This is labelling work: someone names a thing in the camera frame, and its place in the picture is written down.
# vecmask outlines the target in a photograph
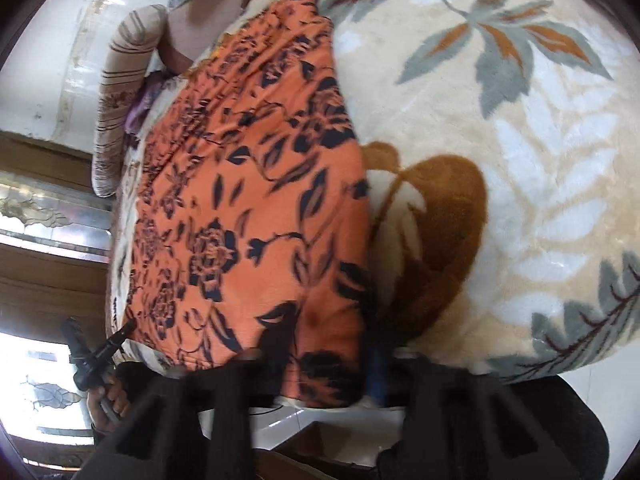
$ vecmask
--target floor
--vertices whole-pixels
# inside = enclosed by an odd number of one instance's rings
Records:
[[[604,480],[612,480],[640,440],[640,340],[602,362],[563,377],[607,432],[610,457]],[[254,447],[272,449],[320,420],[353,432],[335,456],[336,460],[373,465],[377,453],[398,440],[403,415],[402,410],[357,408],[336,413],[283,407],[276,412],[252,416]]]

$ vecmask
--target person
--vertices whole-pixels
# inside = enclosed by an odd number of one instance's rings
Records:
[[[113,409],[121,417],[130,413],[132,405],[144,394],[158,374],[143,363],[119,364],[109,378],[107,389],[90,390],[87,406],[94,424],[94,440],[99,444],[115,429],[100,407],[102,396],[113,402]],[[511,393],[529,410],[567,460],[574,466],[581,480],[601,480],[609,459],[609,442],[600,421],[580,397],[561,377],[552,376],[507,386]],[[189,420],[190,440],[183,442],[192,456],[202,462],[191,461],[191,477],[198,478],[198,468],[204,467],[209,440],[203,436],[197,416]],[[396,459],[401,441],[378,455],[376,466],[363,471],[324,460],[297,455],[294,452],[255,450],[258,476],[263,480],[398,480]]]

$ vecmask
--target human hand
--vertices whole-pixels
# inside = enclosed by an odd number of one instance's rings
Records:
[[[122,389],[122,382],[115,377],[109,377],[107,382],[108,391],[106,397],[113,402],[113,411],[119,414],[120,418],[124,418],[129,412],[129,399],[127,399],[127,393]],[[102,433],[111,433],[116,429],[116,424],[109,420],[109,417],[100,406],[100,400],[104,396],[104,386],[89,390],[86,405],[95,429]]]

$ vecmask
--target black trousers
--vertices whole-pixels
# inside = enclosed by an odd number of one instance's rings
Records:
[[[158,374],[142,363],[126,362],[116,368],[116,377],[122,381],[127,397],[134,404]],[[609,459],[609,441],[600,421],[564,380],[557,376],[548,377],[513,384],[508,388],[538,420],[556,446],[564,452],[581,480],[601,480]],[[190,420],[185,421],[190,428],[189,436],[182,439],[180,447],[189,456],[194,457],[195,460],[190,461],[190,467],[194,468],[193,478],[197,478],[196,471],[203,467],[204,462],[201,461],[207,455],[209,441],[202,435],[198,417],[195,414],[190,417]],[[378,459],[378,468],[367,476],[372,479],[396,480],[394,460],[394,448],[383,451]],[[335,463],[329,464],[323,460],[303,461],[336,480],[355,480],[356,476],[362,477],[361,471],[356,473],[348,465],[341,468],[336,467]],[[259,472],[266,480],[271,478],[268,472]]]

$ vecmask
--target folded blanket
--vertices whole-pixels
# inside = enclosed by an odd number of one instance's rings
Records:
[[[279,0],[146,138],[126,317],[190,369],[258,346],[283,395],[362,395],[367,186],[316,0]]]

